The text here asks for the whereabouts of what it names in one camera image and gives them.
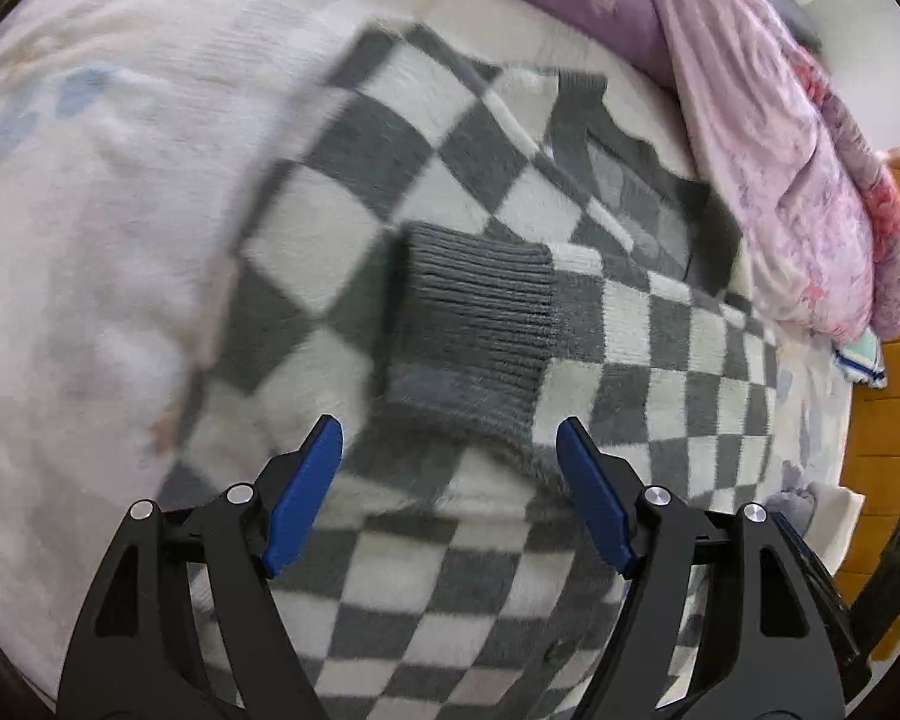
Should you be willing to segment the grey white checkered sweater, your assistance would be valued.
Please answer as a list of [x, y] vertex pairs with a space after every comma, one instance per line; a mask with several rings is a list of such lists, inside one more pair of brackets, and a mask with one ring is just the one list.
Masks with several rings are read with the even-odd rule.
[[344, 458], [274, 594], [334, 718], [551, 718], [621, 605], [557, 426], [692, 504], [762, 493], [775, 348], [740, 228], [622, 132], [601, 76], [374, 26], [295, 99], [230, 251], [167, 481], [322, 415]]

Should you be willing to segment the grey blue small cloth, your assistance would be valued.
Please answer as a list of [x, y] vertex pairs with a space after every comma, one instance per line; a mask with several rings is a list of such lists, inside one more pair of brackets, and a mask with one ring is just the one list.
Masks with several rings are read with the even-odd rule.
[[782, 465], [781, 489], [766, 499], [764, 507], [770, 514], [785, 518], [795, 533], [805, 536], [818, 509], [818, 484], [805, 475], [801, 466], [786, 461]]

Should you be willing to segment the white teal striped cloth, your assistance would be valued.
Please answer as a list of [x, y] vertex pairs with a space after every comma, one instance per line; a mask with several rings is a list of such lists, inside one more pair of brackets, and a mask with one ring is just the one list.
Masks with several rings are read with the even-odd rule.
[[871, 328], [857, 341], [834, 344], [834, 359], [848, 382], [870, 388], [888, 385], [881, 341]]

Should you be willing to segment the pink floral quilt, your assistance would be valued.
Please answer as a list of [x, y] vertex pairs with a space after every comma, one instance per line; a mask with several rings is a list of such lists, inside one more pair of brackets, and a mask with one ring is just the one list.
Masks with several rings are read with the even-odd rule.
[[767, 0], [653, 1], [759, 312], [837, 341], [898, 338], [900, 190], [820, 62]]

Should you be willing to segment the white fleece bed blanket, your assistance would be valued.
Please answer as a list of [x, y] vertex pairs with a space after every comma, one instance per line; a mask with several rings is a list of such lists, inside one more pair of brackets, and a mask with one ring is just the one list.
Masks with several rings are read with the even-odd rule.
[[[525, 0], [23, 0], [0, 26], [0, 645], [48, 697], [130, 505], [203, 504], [281, 453], [165, 491], [221, 341], [233, 241], [295, 99], [366, 29], [406, 25], [494, 67], [601, 76], [622, 132], [718, 195], [678, 88]], [[837, 340], [764, 317], [748, 249], [746, 263], [775, 348], [759, 499], [797, 438], [779, 346], [827, 367]]]

